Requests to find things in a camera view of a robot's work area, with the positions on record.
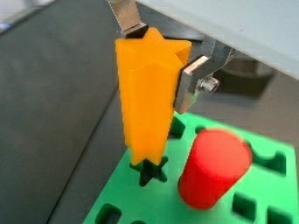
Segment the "metal bracket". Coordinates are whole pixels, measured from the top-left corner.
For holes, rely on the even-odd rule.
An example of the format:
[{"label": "metal bracket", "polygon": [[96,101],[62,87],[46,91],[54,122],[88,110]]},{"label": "metal bracket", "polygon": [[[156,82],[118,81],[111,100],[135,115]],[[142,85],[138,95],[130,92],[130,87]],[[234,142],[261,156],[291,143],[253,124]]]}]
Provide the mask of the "metal bracket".
[{"label": "metal bracket", "polygon": [[207,37],[202,43],[200,55],[182,69],[178,81],[174,107],[183,114],[198,100],[200,92],[212,94],[219,82],[212,78],[214,72],[222,69],[234,57],[235,49]]}]

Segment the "green board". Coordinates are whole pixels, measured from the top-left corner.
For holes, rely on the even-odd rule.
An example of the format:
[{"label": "green board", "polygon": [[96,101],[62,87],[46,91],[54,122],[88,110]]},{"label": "green board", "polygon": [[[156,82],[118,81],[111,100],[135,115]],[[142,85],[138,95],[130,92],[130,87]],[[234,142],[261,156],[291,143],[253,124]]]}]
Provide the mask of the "green board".
[{"label": "green board", "polygon": [[[216,206],[198,211],[180,198],[178,180],[196,132],[216,127],[233,130],[250,143],[254,164]],[[106,223],[112,212],[120,215],[119,224],[299,224],[295,150],[290,144],[188,113],[174,115],[171,134],[164,150],[167,181],[152,178],[146,186],[139,185],[140,173],[130,166],[128,150],[84,224]]]}]

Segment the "square hole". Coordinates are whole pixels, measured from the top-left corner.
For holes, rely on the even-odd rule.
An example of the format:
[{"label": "square hole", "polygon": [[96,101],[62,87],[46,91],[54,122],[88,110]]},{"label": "square hole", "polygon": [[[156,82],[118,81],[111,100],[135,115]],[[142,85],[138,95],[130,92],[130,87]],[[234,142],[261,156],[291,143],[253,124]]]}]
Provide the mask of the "square hole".
[{"label": "square hole", "polygon": [[241,193],[235,193],[233,212],[254,222],[257,219],[257,202]]},{"label": "square hole", "polygon": [[120,209],[107,203],[100,208],[95,223],[96,224],[118,224],[120,216],[122,216]]},{"label": "square hole", "polygon": [[172,118],[172,125],[168,133],[168,139],[178,139],[183,137],[186,126],[178,117]]},{"label": "square hole", "polygon": [[267,209],[267,224],[293,224],[291,217],[279,211],[278,209],[270,207]]}]

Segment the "star-shaped block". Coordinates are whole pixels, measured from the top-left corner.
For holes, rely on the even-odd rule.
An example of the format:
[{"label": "star-shaped block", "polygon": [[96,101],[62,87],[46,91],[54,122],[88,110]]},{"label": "star-shaped block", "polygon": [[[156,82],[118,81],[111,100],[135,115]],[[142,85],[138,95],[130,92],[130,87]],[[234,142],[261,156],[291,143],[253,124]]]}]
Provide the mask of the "star-shaped block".
[{"label": "star-shaped block", "polygon": [[180,69],[192,44],[167,40],[155,28],[144,38],[116,41],[116,63],[126,144],[132,165],[148,159],[159,165],[174,117],[174,97]]}]

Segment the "star-shaped hole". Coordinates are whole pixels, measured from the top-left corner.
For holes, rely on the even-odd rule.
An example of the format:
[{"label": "star-shaped hole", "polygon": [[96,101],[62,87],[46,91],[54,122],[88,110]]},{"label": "star-shaped hole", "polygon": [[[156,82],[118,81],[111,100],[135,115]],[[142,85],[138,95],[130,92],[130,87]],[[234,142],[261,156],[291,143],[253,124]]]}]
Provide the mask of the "star-shaped hole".
[{"label": "star-shaped hole", "polygon": [[167,163],[168,158],[163,157],[162,163],[155,165],[147,159],[138,165],[130,165],[134,170],[140,172],[139,185],[146,186],[151,179],[159,179],[162,182],[167,181],[167,177],[163,171],[164,164]]}]

